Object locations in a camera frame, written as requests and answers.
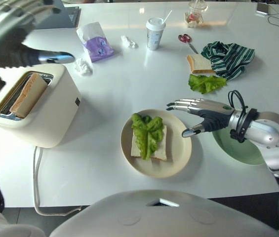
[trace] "table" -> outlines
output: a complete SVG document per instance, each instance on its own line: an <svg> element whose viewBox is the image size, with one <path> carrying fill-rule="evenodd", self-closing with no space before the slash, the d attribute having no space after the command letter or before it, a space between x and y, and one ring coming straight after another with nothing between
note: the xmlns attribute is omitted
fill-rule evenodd
<svg viewBox="0 0 279 237"><path fill-rule="evenodd" d="M41 206L89 205L118 192L139 189L176 190L204 198L279 191L264 164L250 166L231 159L211 133L194 136L188 165L165 179L140 174L121 152L121 128L132 113L149 108L164 110L175 99L201 97L228 103L228 91L238 89L248 106L279 113L279 27L255 15L255 3L208 4L203 14L205 23L200 28L185 27L186 2L80 5L79 25L99 21L116 54L93 63L93 74L88 77L79 76L73 64L66 65L83 100L61 144L43 151L39 173ZM165 17L171 9L161 47L147 50L147 19ZM181 33L190 34L199 51L207 43L219 40L254 48L256 55L245 74L220 90L201 95L188 86L186 55L191 52L177 40ZM123 48L121 35L127 35L139 47ZM35 31L26 44L66 51L77 58L84 56L74 29ZM184 112L172 113L186 126L201 121ZM0 187L7 207L33 206L33 151L33 146L0 129Z"/></svg>

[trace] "bread slice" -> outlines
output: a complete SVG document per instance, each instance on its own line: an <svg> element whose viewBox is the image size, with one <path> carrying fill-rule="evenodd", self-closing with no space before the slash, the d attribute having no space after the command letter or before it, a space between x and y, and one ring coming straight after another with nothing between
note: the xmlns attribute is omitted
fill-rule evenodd
<svg viewBox="0 0 279 237"><path fill-rule="evenodd" d="M33 73L25 83L21 94L11 106L10 112L24 119L34 107L46 87L47 83L44 79L38 73Z"/></svg>
<svg viewBox="0 0 279 237"><path fill-rule="evenodd" d="M161 142L159 142L158 149L150 155L150 158L156 158L162 161L167 161L167 155L166 155L166 135L167 135L167 126L163 126L163 139ZM137 147L136 144L136 136L133 133L133 138L131 140L131 152L130 155L132 157L141 157L140 156L140 150Z"/></svg>
<svg viewBox="0 0 279 237"><path fill-rule="evenodd" d="M201 54L187 56L192 73L214 73L210 61Z"/></svg>

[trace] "lettuce leaf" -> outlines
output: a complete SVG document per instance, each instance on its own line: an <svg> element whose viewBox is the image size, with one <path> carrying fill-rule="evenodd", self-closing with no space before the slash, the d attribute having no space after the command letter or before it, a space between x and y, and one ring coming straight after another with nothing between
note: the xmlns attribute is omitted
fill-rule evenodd
<svg viewBox="0 0 279 237"><path fill-rule="evenodd" d="M132 129L136 137L136 145L140 150L142 159L149 159L150 155L158 149L158 143L163 139L162 118L133 114Z"/></svg>
<svg viewBox="0 0 279 237"><path fill-rule="evenodd" d="M222 77L216 77L214 75L210 75L209 77L205 75L195 76L190 74L189 86L191 90L198 91L202 94L216 90L225 85L226 79Z"/></svg>

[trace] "metallic robot hand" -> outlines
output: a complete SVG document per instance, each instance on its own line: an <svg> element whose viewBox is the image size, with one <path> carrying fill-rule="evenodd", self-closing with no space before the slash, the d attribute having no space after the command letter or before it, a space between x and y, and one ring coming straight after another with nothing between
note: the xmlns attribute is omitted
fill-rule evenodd
<svg viewBox="0 0 279 237"><path fill-rule="evenodd" d="M26 36L51 14L60 12L52 0L3 0L0 2L0 68L25 67L41 63L70 63L74 57L65 52L29 48Z"/></svg>
<svg viewBox="0 0 279 237"><path fill-rule="evenodd" d="M167 110L182 110L204 118L202 123L184 130L182 132L183 137L227 127L235 111L229 105L206 99L181 99L171 102L167 106Z"/></svg>

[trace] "scissors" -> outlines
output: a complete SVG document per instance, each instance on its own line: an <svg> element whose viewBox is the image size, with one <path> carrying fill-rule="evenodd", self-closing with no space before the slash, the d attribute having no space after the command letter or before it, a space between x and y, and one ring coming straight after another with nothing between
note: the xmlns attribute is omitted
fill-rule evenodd
<svg viewBox="0 0 279 237"><path fill-rule="evenodd" d="M198 53L197 50L193 47L193 45L190 43L192 41L191 36L189 36L188 34L179 35L178 39L183 43L187 43L190 46L190 48L194 51L194 53Z"/></svg>

